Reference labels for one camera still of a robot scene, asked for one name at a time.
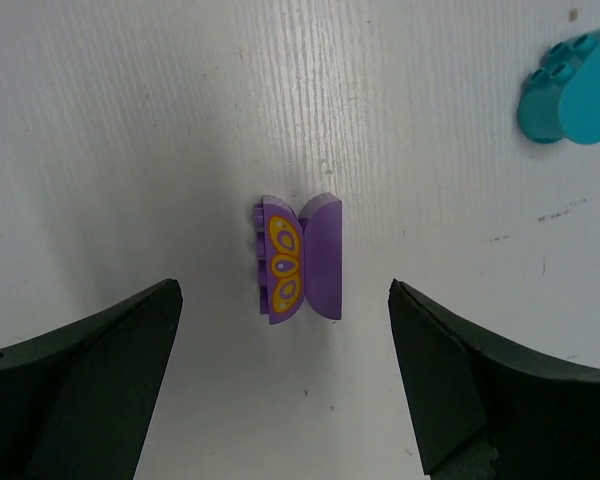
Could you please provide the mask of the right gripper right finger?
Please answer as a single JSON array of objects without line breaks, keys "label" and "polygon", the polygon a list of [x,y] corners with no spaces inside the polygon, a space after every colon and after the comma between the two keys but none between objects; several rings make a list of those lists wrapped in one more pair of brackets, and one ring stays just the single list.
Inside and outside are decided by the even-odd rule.
[{"label": "right gripper right finger", "polygon": [[394,281],[389,314],[433,479],[600,479],[600,369],[546,355]]}]

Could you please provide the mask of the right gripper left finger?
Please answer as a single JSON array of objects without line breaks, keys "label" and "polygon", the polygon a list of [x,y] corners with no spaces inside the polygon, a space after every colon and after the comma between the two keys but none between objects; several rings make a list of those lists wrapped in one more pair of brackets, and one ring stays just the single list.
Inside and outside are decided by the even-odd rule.
[{"label": "right gripper left finger", "polygon": [[163,280],[0,349],[0,479],[131,479],[182,310]]}]

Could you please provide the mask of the cyan rounded lego brick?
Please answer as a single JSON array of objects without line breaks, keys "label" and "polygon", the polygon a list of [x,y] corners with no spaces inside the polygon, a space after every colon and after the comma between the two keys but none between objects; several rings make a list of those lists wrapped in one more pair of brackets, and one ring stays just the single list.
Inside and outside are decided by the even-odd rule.
[{"label": "cyan rounded lego brick", "polygon": [[563,40],[523,83],[516,119],[538,144],[600,142],[600,29]]}]

